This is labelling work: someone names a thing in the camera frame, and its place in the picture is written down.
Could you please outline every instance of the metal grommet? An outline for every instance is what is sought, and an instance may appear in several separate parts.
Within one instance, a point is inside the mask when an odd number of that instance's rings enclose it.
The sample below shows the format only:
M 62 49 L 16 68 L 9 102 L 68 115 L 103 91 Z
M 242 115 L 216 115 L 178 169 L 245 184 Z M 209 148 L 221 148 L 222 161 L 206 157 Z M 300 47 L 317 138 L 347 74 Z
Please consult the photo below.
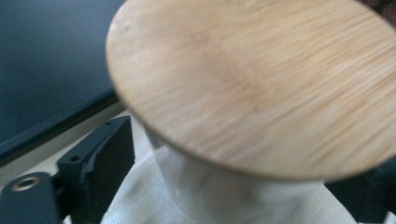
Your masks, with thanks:
M 40 178 L 38 176 L 30 176 L 18 181 L 14 186 L 12 186 L 12 190 L 14 191 L 24 191 L 27 189 L 31 189 L 36 186 L 40 182 Z

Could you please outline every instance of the wood grain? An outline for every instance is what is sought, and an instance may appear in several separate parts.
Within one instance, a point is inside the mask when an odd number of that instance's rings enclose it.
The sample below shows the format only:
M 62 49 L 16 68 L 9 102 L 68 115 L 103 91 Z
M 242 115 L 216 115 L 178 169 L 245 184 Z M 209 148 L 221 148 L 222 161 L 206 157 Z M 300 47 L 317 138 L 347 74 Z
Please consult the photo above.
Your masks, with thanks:
M 396 147 L 396 35 L 355 1 L 128 1 L 106 54 L 149 129 L 226 169 L 333 179 Z

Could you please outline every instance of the white fabric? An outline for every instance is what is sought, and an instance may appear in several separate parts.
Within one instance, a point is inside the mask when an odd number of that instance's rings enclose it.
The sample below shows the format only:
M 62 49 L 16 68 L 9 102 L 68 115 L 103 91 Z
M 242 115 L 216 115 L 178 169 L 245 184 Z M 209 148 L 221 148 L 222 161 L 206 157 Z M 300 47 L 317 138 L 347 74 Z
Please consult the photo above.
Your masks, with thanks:
M 141 125 L 133 119 L 136 164 L 125 177 L 102 223 L 199 224 L 183 213 L 167 193 L 163 178 Z M 270 224 L 352 224 L 346 209 L 324 187 L 289 214 L 281 209 L 249 222 Z

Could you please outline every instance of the white cloth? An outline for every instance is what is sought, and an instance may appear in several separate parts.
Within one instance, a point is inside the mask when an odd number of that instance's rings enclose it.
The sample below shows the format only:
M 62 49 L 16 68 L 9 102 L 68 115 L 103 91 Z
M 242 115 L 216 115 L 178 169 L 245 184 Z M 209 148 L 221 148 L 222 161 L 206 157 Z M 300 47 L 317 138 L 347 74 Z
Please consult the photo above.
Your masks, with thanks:
M 165 187 L 141 125 L 133 119 L 136 163 L 125 177 L 102 223 L 133 224 L 200 224 L 187 216 L 172 200 Z M 291 213 L 276 210 L 249 222 L 270 224 L 352 224 L 356 223 L 347 210 L 324 187 L 319 188 Z

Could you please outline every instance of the wooden lid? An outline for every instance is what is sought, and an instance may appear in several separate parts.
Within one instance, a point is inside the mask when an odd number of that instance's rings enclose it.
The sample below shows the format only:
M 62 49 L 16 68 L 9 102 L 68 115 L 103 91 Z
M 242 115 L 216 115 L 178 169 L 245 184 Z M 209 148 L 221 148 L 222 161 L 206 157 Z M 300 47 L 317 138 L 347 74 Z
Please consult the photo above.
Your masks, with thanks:
M 277 179 L 339 178 L 396 147 L 396 34 L 352 0 L 133 0 L 120 98 L 173 147 Z

